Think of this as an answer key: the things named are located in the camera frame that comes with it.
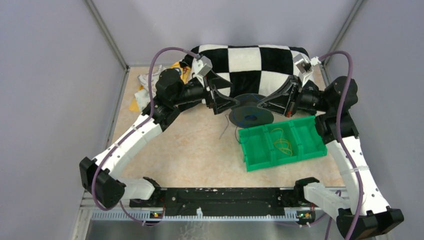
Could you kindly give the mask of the dark grey filament spool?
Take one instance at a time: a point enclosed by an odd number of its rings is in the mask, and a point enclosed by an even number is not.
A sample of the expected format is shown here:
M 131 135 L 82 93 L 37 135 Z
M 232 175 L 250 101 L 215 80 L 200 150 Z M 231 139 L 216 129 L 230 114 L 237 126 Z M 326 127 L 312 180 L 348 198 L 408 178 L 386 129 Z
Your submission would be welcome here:
M 229 121 L 239 128 L 251 128 L 274 122 L 274 115 L 266 109 L 257 107 L 265 96 L 257 93 L 245 93 L 235 97 L 239 105 L 231 108 Z

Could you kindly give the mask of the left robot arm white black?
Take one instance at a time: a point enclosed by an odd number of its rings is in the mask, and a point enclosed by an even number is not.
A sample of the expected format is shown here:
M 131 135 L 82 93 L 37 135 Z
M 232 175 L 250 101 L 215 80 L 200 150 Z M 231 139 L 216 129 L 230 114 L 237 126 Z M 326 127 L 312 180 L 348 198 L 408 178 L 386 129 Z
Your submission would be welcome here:
M 111 146 L 94 159 L 85 157 L 79 163 L 82 186 L 95 205 L 109 211 L 121 199 L 142 200 L 154 207 L 160 202 L 159 185 L 149 177 L 141 179 L 121 178 L 121 172 L 129 161 L 148 142 L 163 133 L 179 116 L 179 105 L 204 101 L 215 115 L 230 109 L 239 101 L 221 90 L 229 90 L 232 83 L 213 71 L 205 76 L 195 76 L 184 83 L 175 69 L 159 74 L 155 84 L 156 96 L 143 109 L 135 123 Z

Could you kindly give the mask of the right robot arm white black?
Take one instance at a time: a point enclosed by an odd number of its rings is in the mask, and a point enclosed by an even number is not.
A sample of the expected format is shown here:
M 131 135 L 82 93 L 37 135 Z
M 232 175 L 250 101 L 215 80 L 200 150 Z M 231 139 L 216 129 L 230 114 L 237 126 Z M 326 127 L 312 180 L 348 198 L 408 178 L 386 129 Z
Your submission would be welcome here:
M 337 164 L 348 199 L 308 177 L 295 182 L 293 200 L 299 206 L 312 203 L 321 208 L 347 240 L 385 235 L 405 219 L 402 211 L 383 197 L 362 153 L 359 132 L 349 112 L 358 102 L 357 91 L 356 82 L 346 76 L 320 90 L 313 81 L 302 83 L 291 75 L 258 102 L 259 108 L 288 118 L 298 110 L 313 115 L 313 127 Z

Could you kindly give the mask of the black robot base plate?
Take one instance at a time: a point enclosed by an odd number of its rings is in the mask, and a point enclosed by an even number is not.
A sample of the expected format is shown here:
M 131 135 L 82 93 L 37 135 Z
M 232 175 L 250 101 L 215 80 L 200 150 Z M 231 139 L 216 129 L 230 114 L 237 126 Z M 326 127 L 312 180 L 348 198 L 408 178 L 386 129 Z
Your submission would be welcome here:
M 206 217 L 279 217 L 287 208 L 311 208 L 292 188 L 279 187 L 163 188 L 129 206 L 165 210 L 167 217 L 194 216 L 198 209 Z

